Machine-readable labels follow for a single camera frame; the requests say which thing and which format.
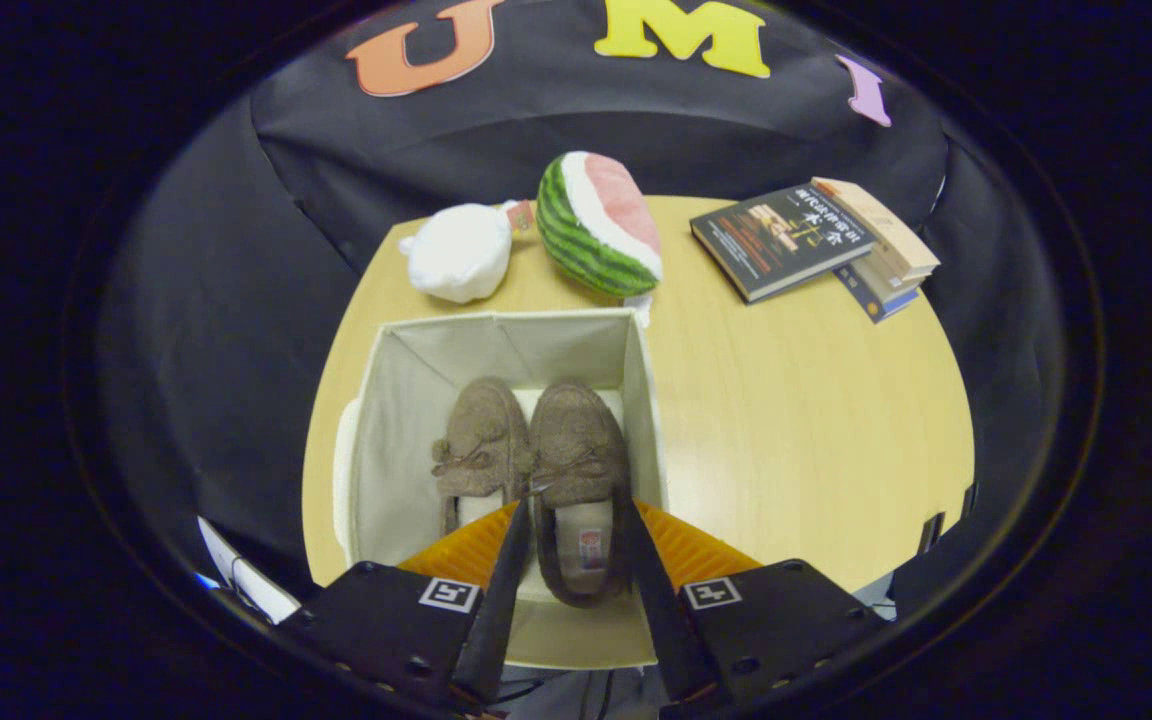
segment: cable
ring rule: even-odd
[[[607,670],[607,685],[602,688],[602,706],[598,708],[598,720],[607,719],[607,707],[612,705],[612,679],[616,670]]]
[[[539,688],[543,684],[545,684],[544,680],[531,680],[531,685],[522,688],[521,691],[507,694],[507,696],[499,697],[497,698],[497,702],[492,703],[492,705],[500,705],[500,703],[502,702],[517,700],[520,697],[526,697],[531,692],[535,692],[536,688]]]
[[[591,682],[594,682],[593,673],[585,675],[585,691],[579,694],[579,712],[576,714],[576,720],[585,720],[585,702],[589,700],[589,685]]]

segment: stuffed toy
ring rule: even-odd
[[[655,222],[616,160],[566,152],[550,162],[536,194],[536,223],[554,262],[596,290],[634,297],[662,279]]]
[[[513,205],[516,202],[501,209],[470,204],[439,210],[415,236],[399,241],[412,287],[452,302],[492,295],[509,266]]]

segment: shoelace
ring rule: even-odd
[[[567,473],[568,470],[575,470],[576,473],[584,475],[586,478],[598,477],[602,473],[602,469],[594,469],[594,465],[600,465],[602,463],[602,447],[590,447],[589,450],[582,452],[576,460],[571,462],[550,462],[540,456],[539,452],[536,454],[536,468],[531,472],[531,488],[526,492],[528,495],[540,495],[540,493],[547,491],[550,486],[553,486],[553,482],[544,484],[544,486],[536,487],[536,480],[553,477],[553,475]]]
[[[467,468],[470,470],[482,470],[490,465],[488,454],[482,450],[483,441],[479,441],[473,450],[467,452],[465,455],[452,455],[450,460],[447,462],[439,462],[434,465],[434,477],[439,478],[447,473],[448,470]]]

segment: white plush toy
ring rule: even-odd
[[[506,211],[513,205],[516,202],[500,210],[473,204],[439,210],[415,236],[399,241],[412,287],[452,302],[492,295],[509,265],[511,225]]]

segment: brown slipper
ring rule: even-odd
[[[461,497],[488,497],[499,490],[503,505],[522,498],[531,461],[526,419],[509,386],[499,378],[468,384],[452,408],[447,437],[434,441],[444,536],[461,524]]]
[[[531,414],[531,528],[536,559],[545,585],[559,601],[575,607],[594,607],[627,584],[623,548],[626,513],[631,509],[630,461],[626,438],[612,410],[584,382],[554,382],[541,393]],[[556,510],[611,501],[612,522],[605,528],[576,528],[561,532]],[[559,538],[578,547],[559,552]],[[573,588],[563,571],[562,556],[576,560],[579,573],[602,579],[591,589]]]

